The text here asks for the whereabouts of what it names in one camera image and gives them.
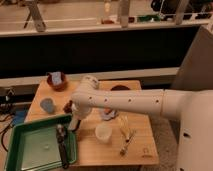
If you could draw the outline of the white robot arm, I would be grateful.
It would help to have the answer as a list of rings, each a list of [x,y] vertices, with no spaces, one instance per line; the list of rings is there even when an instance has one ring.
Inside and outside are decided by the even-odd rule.
[[[76,130],[93,107],[157,115],[180,123],[176,171],[213,171],[213,90],[171,89],[107,91],[92,75],[71,93]]]

